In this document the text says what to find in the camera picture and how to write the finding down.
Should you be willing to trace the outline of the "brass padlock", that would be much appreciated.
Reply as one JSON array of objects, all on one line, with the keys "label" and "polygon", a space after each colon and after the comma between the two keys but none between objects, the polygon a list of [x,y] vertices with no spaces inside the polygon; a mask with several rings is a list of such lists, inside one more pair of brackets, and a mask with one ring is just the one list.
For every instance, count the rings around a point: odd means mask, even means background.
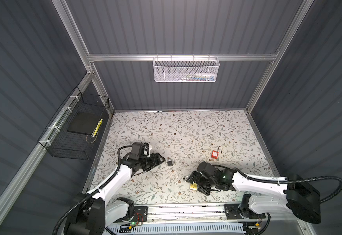
[{"label": "brass padlock", "polygon": [[191,184],[189,184],[189,189],[190,190],[193,190],[193,191],[197,191],[197,184],[195,183],[195,184],[193,184],[193,185],[191,185]]}]

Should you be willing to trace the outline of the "small black padlock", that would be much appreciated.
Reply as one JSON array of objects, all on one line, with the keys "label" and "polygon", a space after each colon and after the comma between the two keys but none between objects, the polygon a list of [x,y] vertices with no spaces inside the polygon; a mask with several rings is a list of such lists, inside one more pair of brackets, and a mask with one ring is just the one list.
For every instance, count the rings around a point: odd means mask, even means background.
[{"label": "small black padlock", "polygon": [[171,158],[167,159],[167,165],[168,166],[173,166],[173,160]]}]

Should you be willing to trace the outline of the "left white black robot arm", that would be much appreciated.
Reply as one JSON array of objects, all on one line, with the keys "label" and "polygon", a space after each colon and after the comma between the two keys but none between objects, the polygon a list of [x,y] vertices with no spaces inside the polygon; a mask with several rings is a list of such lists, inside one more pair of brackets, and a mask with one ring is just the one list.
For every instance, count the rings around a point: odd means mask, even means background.
[{"label": "left white black robot arm", "polygon": [[159,153],[150,154],[132,163],[126,159],[120,169],[112,172],[99,186],[88,193],[78,193],[65,216],[63,234],[102,235],[115,221],[131,219],[134,213],[132,200],[122,197],[112,204],[109,203],[110,200],[137,170],[147,172],[165,161]]}]

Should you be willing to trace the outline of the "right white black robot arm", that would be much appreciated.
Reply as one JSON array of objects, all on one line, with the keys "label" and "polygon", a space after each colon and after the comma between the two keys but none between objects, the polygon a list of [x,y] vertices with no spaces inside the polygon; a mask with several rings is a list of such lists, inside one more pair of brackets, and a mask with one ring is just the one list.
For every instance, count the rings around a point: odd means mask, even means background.
[{"label": "right white black robot arm", "polygon": [[321,223],[320,193],[299,175],[290,178],[248,175],[237,168],[202,162],[185,181],[206,196],[212,191],[243,192],[237,208],[243,218],[285,213],[308,223]]}]

